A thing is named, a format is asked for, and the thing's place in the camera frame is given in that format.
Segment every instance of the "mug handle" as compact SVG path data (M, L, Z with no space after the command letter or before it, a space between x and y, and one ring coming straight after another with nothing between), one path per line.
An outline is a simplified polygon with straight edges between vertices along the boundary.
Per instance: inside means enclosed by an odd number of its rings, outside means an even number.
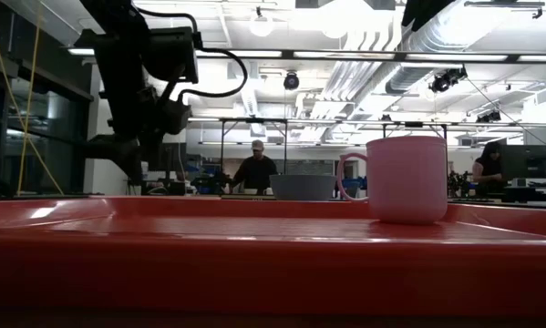
M363 160L367 161L366 156L361 155L361 154L357 154L357 153L349 153L349 154L345 154L345 155L340 156L339 157L339 164L337 164L337 188L339 188L339 192L342 194L342 196L344 196L344 198L346 200L359 201L359 202L367 201L368 197L364 197L362 199L355 199L355 198L350 197L345 192L344 185L342 184L342 179L344 177L344 163L345 163L345 161L347 159L352 158L352 157L355 157L357 159L363 159Z

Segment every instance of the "red surface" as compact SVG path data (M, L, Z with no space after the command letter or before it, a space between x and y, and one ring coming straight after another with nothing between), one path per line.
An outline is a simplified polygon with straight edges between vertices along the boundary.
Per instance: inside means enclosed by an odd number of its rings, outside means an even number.
M503 230L546 231L533 223L546 210L452 205L432 226L369 217L352 203L0 202L0 306L546 315L546 236Z

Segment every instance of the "yellow cable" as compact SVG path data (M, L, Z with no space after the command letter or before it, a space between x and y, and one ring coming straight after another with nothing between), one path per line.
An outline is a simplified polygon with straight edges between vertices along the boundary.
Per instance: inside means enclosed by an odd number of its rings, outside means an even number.
M9 92L9 97L11 98L11 101L14 104L15 111L17 112L17 117L19 118L19 122L21 123L21 125L23 127L24 126L24 118L21 116L21 112L19 111L19 106L17 105L17 102L15 101L14 92L13 92L13 90L11 88L10 83L9 83L9 78L7 77L7 73L5 72L5 64L3 62L3 58L1 57L1 49L0 49L0 66L1 66L1 72L3 73L3 76L5 78L5 85L7 86L7 91ZM50 170L47 168L46 163L44 162L42 157L39 155L39 152L37 151L36 145L34 145L34 142L32 141L32 139L28 138L27 141L29 142L29 145L32 147L32 149L36 153L37 159L39 160L39 162L44 167L44 170L46 171L47 176L52 180L52 182L54 182L54 185L56 186L58 192L61 195L64 195L64 191L62 191L60 186L58 186L56 180L52 176L52 173L50 173Z
M29 111L32 107L32 96L34 95L34 77L36 76L36 60L37 60L37 46L39 45L39 28L42 22L42 3L37 1L37 23L36 23L36 41L34 42L34 58L32 60L32 70L29 78L29 93L27 95L27 109L26 109L26 123L24 127L24 146L21 150L21 162L19 164L19 181L17 182L17 196L21 195L21 183L24 180L24 166L26 159L27 140L29 136L27 130L29 129Z

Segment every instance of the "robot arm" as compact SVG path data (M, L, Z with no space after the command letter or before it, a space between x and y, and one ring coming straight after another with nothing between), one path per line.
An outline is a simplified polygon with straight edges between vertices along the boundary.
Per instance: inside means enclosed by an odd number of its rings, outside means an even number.
M105 87L112 119L113 135L98 135L85 145L85 154L94 159L113 160L135 182L141 183L142 160L158 157L165 133L178 134L191 114L183 104L183 93L204 97L228 97L242 89L247 72L234 54L220 49L205 49L195 19L188 14L152 13L134 6L131 0L80 0L105 35L84 30L75 46L95 50L98 69ZM186 17L193 28L175 27L151 30L145 15ZM244 80L236 89L209 94L183 90L177 101L170 94L177 83L198 83L196 49L219 52L237 61ZM143 67L153 77L168 82L159 97L148 86Z

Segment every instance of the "baseball cap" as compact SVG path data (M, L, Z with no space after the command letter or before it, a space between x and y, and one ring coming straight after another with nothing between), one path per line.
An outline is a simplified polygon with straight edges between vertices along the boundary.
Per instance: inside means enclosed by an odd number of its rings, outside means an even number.
M260 150L260 151L263 151L264 150L264 144L262 141L260 140L255 140L252 142L252 150Z

